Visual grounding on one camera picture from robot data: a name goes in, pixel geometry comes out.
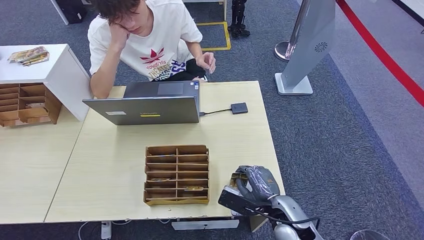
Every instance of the wooden organizer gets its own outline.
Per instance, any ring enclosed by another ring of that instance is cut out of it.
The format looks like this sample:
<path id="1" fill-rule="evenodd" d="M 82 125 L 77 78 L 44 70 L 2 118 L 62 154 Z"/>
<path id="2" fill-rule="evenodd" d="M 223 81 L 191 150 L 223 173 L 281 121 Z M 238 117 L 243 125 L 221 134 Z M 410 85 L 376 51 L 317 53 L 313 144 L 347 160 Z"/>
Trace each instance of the wooden organizer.
<path id="1" fill-rule="evenodd" d="M 144 202 L 208 204 L 209 150 L 205 145 L 146 147 Z"/>
<path id="2" fill-rule="evenodd" d="M 0 126 L 51 122 L 56 124 L 62 103 L 43 83 L 0 84 Z"/>

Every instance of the metal trash can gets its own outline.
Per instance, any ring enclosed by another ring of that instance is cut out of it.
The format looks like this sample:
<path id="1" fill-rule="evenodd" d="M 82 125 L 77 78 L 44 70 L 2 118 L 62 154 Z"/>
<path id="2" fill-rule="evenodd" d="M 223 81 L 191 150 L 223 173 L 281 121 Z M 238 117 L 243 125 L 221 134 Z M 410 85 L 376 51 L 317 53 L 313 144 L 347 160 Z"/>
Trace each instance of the metal trash can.
<path id="1" fill-rule="evenodd" d="M 379 232 L 364 229 L 364 230 L 359 230 L 355 232 L 350 237 L 350 240 L 390 240 L 390 239 Z"/>

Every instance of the pole base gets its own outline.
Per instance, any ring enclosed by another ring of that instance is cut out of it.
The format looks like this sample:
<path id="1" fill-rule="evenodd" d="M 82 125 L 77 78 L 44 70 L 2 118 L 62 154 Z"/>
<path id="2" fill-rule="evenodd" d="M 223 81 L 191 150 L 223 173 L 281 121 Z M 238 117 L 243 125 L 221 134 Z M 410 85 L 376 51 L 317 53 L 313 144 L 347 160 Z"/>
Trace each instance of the pole base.
<path id="1" fill-rule="evenodd" d="M 293 89 L 285 89 L 281 75 L 281 72 L 275 74 L 275 83 L 279 95 L 311 95 L 314 92 L 308 76 L 305 76 Z"/>
<path id="2" fill-rule="evenodd" d="M 275 45 L 274 47 L 274 55 L 281 61 L 288 62 L 290 60 L 290 56 L 286 56 L 287 48 L 289 47 L 288 41 L 282 41 Z"/>

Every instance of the laptop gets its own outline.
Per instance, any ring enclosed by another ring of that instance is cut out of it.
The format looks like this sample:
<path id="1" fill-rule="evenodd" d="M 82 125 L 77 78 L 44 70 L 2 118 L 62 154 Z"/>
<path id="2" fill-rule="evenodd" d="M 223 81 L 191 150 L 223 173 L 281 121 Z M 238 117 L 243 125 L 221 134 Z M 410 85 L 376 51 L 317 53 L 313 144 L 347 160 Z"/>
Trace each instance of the laptop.
<path id="1" fill-rule="evenodd" d="M 199 122 L 199 81 L 132 82 L 123 98 L 83 103 L 115 125 Z"/>

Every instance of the speaker grille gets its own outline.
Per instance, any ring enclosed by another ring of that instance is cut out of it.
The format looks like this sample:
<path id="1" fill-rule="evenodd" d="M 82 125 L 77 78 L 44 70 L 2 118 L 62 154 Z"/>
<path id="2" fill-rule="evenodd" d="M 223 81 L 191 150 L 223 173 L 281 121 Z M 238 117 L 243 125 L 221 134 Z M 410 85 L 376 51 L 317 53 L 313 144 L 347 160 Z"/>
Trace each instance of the speaker grille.
<path id="1" fill-rule="evenodd" d="M 321 53 L 321 52 L 325 51 L 328 46 L 329 45 L 325 41 L 322 41 L 315 46 L 315 52 Z"/>

